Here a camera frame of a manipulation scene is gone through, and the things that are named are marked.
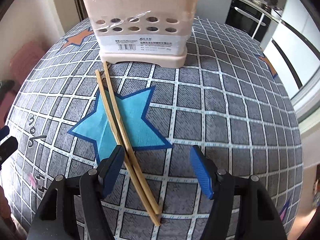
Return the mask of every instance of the wooden chopstick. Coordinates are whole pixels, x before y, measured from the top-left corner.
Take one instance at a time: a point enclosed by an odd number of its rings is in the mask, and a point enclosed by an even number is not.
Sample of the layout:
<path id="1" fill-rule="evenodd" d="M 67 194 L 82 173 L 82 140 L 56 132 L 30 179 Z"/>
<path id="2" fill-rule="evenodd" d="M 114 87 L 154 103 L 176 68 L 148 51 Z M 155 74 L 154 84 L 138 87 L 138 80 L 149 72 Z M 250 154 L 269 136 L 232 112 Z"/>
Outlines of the wooden chopstick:
<path id="1" fill-rule="evenodd" d="M 110 99 L 111 99 L 113 111 L 115 113 L 115 116 L 116 116 L 116 119 L 117 119 L 117 122 L 118 122 L 119 130 L 120 130 L 120 133 L 122 135 L 122 140 L 124 142 L 125 149 L 127 150 L 127 153 L 129 155 L 129 159 L 130 159 L 131 164 L 133 166 L 133 169 L 137 174 L 137 177 L 139 179 L 141 187 L 142 187 L 143 191 L 145 192 L 153 211 L 156 214 L 160 214 L 161 211 L 159 209 L 158 203 L 156 202 L 156 200 L 155 200 L 155 198 L 153 196 L 153 193 L 151 192 L 150 187 L 149 187 L 145 177 L 142 174 L 142 171 L 141 171 L 141 168 L 139 166 L 138 160 L 137 160 L 137 158 L 136 158 L 136 156 L 134 154 L 134 151 L 132 149 L 132 146 L 131 146 L 130 140 L 128 138 L 127 132 L 126 132 L 126 130 L 124 128 L 124 124 L 122 122 L 122 118 L 121 118 L 121 115 L 120 115 L 120 112 L 119 112 L 119 108 L 118 108 L 118 105 L 117 105 L 117 102 L 116 102 L 115 94 L 114 94 L 113 89 L 112 89 L 112 84 L 111 84 L 111 80 L 110 80 L 110 76 L 109 76 L 109 72 L 108 72 L 108 65 L 107 65 L 106 62 L 103 62 L 103 68 L 104 68 L 104 73 L 105 73 L 106 80 L 107 80 L 107 85 L 108 85 L 108 90 L 109 90 L 109 94 L 110 94 Z"/>
<path id="2" fill-rule="evenodd" d="M 113 120 L 113 117 L 112 117 L 112 114 L 111 114 L 111 110 L 110 110 L 110 107 L 109 107 L 109 104 L 108 104 L 108 100 L 107 100 L 107 97 L 106 97 L 106 94 L 105 94 L 105 91 L 104 91 L 104 88 L 103 88 L 102 79 L 101 79 L 99 70 L 96 70 L 95 74 L 96 74 L 96 77 L 97 77 L 97 82 L 98 82 L 98 86 L 99 86 L 99 90 L 100 90 L 103 106 L 104 106 L 104 109 L 106 111 L 106 115 L 108 117 L 108 121 L 109 121 L 109 124 L 110 124 L 111 131 L 112 131 L 112 133 L 113 133 L 113 135 L 115 137 L 116 143 L 123 146 L 123 142 L 121 140 L 121 136 L 118 133 L 115 121 Z M 139 182 L 139 180 L 137 178 L 137 175 L 136 175 L 133 167 L 131 166 L 131 163 L 129 161 L 127 153 L 124 155 L 124 165 L 125 165 L 127 171 L 129 172 L 129 175 L 131 177 L 132 183 L 133 183 L 133 185 L 134 185 L 134 187 L 135 187 L 135 189 L 136 189 L 136 191 L 138 193 L 138 196 L 140 197 L 140 199 L 142 201 L 142 204 L 146 208 L 146 211 L 148 212 L 152 222 L 156 226 L 160 226 L 159 219 L 156 216 L 155 212 L 153 211 L 153 209 L 152 209 L 152 207 L 151 207 L 151 205 L 150 205 L 150 203 L 149 203 L 149 201 L 148 201 L 148 199 L 147 199 L 147 197 L 145 195 L 145 192 L 143 191 L 143 189 L 142 189 L 142 187 L 140 185 L 140 182 Z"/>

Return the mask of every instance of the gray plaid tablecloth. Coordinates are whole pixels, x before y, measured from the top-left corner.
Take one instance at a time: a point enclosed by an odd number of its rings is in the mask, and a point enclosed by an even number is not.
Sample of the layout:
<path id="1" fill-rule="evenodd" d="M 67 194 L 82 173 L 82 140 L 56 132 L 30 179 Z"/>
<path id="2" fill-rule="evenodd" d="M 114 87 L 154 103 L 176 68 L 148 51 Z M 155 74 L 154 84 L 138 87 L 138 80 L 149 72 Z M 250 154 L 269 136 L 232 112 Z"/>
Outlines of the gray plaid tablecloth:
<path id="1" fill-rule="evenodd" d="M 13 214 L 28 230 L 45 189 L 54 177 L 78 176 L 96 167 L 93 145 L 67 134 L 91 112 L 98 90 L 94 71 L 102 70 L 94 34 L 62 49 L 65 38 L 90 28 L 75 26 L 40 60 L 24 82 L 7 124 L 19 150 L 6 165 L 3 181 Z M 156 86 L 147 118 L 174 148 L 137 152 L 140 166 L 159 205 L 161 226 L 154 227 L 121 170 L 103 202 L 117 239 L 199 239 L 212 201 L 201 194 L 189 164 L 190 145 L 198 144 L 217 166 L 237 176 L 257 174 L 284 217 L 289 232 L 302 183 L 298 123 L 278 77 L 257 58 L 262 55 L 246 34 L 227 25 L 195 19 L 180 69 L 141 62 L 110 67 L 114 91 L 127 95 Z M 75 197 L 81 239 L 88 239 L 79 197 Z M 235 198 L 228 239 L 236 230 Z"/>

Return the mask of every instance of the white cabinet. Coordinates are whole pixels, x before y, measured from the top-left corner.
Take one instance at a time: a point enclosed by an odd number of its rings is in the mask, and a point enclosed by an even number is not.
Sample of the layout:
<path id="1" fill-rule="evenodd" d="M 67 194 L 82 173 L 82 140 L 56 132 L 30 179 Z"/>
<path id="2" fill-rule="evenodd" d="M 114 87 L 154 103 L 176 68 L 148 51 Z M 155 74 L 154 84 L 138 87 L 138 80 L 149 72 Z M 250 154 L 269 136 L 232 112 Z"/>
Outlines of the white cabinet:
<path id="1" fill-rule="evenodd" d="M 310 15 L 308 15 L 302 35 L 305 36 L 313 44 L 313 46 L 320 51 L 320 32 Z"/>
<path id="2" fill-rule="evenodd" d="M 270 22 L 268 30 L 267 30 L 266 34 L 263 36 L 263 39 L 259 45 L 260 48 L 262 49 L 262 51 L 264 51 L 266 49 L 268 43 L 271 41 L 272 35 L 275 33 L 278 24 L 279 23 L 277 23 L 275 21 Z"/>
<path id="3" fill-rule="evenodd" d="M 302 33 L 308 15 L 307 9 L 300 0 L 287 0 L 281 19 Z"/>
<path id="4" fill-rule="evenodd" d="M 211 22 L 224 24 L 232 0 L 198 0 L 196 16 Z"/>
<path id="5" fill-rule="evenodd" d="M 299 88 L 283 57 L 280 55 L 279 51 L 272 42 L 269 42 L 263 53 L 276 70 L 284 85 L 284 88 L 287 90 L 289 98 L 292 98 L 299 91 Z"/>
<path id="6" fill-rule="evenodd" d="M 318 69 L 319 59 L 296 34 L 283 24 L 278 25 L 272 38 L 291 62 L 302 85 L 305 85 Z"/>

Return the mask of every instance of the orange star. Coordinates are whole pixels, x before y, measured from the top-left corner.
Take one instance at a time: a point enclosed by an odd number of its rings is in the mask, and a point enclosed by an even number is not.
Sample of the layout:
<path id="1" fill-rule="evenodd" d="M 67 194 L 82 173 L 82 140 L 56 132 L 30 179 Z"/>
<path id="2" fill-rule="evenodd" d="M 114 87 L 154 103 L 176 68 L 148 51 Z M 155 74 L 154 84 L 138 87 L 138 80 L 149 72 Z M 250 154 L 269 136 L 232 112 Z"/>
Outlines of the orange star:
<path id="1" fill-rule="evenodd" d="M 64 49 L 65 47 L 67 47 L 69 45 L 81 46 L 84 38 L 88 37 L 89 35 L 91 35 L 93 33 L 93 31 L 89 31 L 89 29 L 90 29 L 90 27 L 88 29 L 85 29 L 82 32 L 74 35 L 74 36 L 66 38 L 65 40 L 67 42 L 62 45 L 61 49 Z"/>
<path id="2" fill-rule="evenodd" d="M 267 64 L 267 66 L 269 67 L 269 70 L 271 72 L 271 75 L 274 77 L 277 74 L 277 72 L 276 72 L 275 68 L 273 67 L 273 65 L 271 64 L 271 62 L 268 60 L 268 58 L 263 57 L 263 56 L 258 56 L 258 58 Z"/>

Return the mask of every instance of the screw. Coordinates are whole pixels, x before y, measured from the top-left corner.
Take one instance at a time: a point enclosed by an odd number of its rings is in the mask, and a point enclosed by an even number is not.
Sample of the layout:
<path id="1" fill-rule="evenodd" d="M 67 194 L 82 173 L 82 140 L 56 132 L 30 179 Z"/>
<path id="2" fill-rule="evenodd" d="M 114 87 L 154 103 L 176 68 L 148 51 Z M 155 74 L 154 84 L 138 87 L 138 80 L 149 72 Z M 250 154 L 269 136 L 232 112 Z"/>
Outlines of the screw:
<path id="1" fill-rule="evenodd" d="M 258 181 L 258 180 L 259 180 L 259 177 L 256 176 L 256 175 L 252 175 L 252 176 L 251 176 L 251 180 L 253 180 L 253 181 Z"/>
<path id="2" fill-rule="evenodd" d="M 218 174 L 224 175 L 224 174 L 226 174 L 226 173 L 227 173 L 227 172 L 226 172 L 225 169 L 218 169 Z"/>
<path id="3" fill-rule="evenodd" d="M 58 175 L 58 176 L 56 177 L 56 181 L 61 181 L 61 180 L 63 180 L 63 175 Z"/>
<path id="4" fill-rule="evenodd" d="M 97 170 L 96 169 L 91 169 L 88 171 L 89 175 L 94 175 L 97 173 Z"/>

